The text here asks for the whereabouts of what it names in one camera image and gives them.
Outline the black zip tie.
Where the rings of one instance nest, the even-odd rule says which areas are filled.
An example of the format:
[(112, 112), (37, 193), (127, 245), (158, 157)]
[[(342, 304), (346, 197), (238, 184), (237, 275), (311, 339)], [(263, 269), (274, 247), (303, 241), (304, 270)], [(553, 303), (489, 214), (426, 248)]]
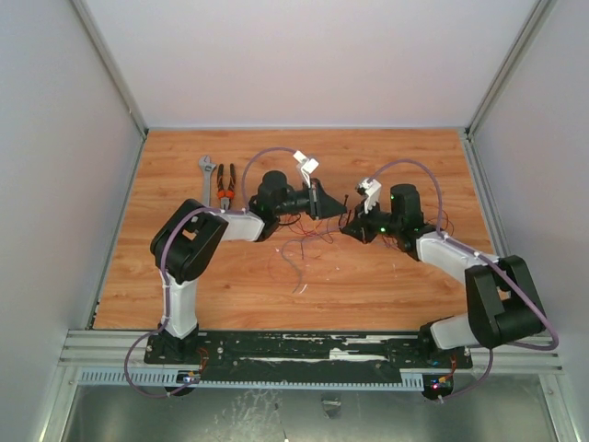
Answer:
[(348, 206), (349, 198), (350, 198), (350, 195), (348, 193), (346, 193), (344, 195), (344, 200), (343, 200), (343, 205), (345, 206), (346, 211), (345, 211), (344, 214), (341, 214), (340, 217), (339, 217), (339, 221), (338, 221), (338, 227), (339, 228), (345, 227), (347, 225), (348, 221), (349, 221), (350, 213), (351, 213), (351, 211), (349, 209), (349, 206)]

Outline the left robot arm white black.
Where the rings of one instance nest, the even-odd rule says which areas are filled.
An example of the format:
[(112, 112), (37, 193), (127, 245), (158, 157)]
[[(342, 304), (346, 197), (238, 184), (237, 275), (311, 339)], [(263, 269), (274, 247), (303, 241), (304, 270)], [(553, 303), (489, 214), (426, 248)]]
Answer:
[(220, 243), (264, 241), (284, 215), (323, 220), (346, 212), (345, 204), (328, 195), (320, 180), (312, 178), (297, 190), (278, 170), (264, 174), (245, 209), (225, 210), (186, 200), (150, 245), (162, 280), (164, 309), (157, 331), (169, 335), (167, 354), (181, 364), (197, 355), (198, 342), (190, 335), (198, 328), (197, 280)]

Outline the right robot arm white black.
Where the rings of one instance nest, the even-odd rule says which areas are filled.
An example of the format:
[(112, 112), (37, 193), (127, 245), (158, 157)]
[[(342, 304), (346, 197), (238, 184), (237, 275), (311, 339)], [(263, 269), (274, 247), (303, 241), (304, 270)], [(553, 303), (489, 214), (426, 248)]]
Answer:
[(417, 353), (425, 365), (440, 366), (459, 347), (520, 346), (525, 338), (547, 329), (546, 314), (522, 258), (474, 250), (427, 223), (412, 184), (391, 188), (388, 212), (378, 202), (378, 181), (365, 179), (357, 191), (363, 199), (342, 234), (364, 244), (377, 236), (390, 238), (401, 252), (442, 270), (466, 290), (465, 314), (421, 326)]

